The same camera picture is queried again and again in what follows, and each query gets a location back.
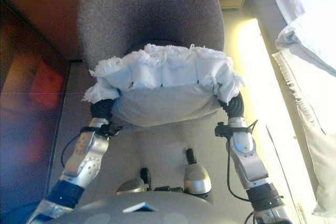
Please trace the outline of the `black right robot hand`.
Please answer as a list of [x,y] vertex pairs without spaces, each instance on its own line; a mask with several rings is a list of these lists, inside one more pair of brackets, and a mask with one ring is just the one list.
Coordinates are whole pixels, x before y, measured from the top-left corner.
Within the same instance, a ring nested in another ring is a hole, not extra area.
[[240,93],[236,97],[233,97],[228,103],[222,102],[221,106],[229,119],[244,117],[244,101]]

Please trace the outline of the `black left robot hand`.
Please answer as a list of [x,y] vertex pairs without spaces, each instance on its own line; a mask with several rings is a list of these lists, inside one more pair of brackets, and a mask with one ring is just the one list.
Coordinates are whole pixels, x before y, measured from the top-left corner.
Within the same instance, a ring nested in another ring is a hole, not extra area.
[[96,103],[92,103],[90,106],[90,113],[93,118],[100,118],[100,119],[106,119],[110,121],[112,114],[112,106],[113,106],[114,100],[112,99],[104,99],[100,100]]

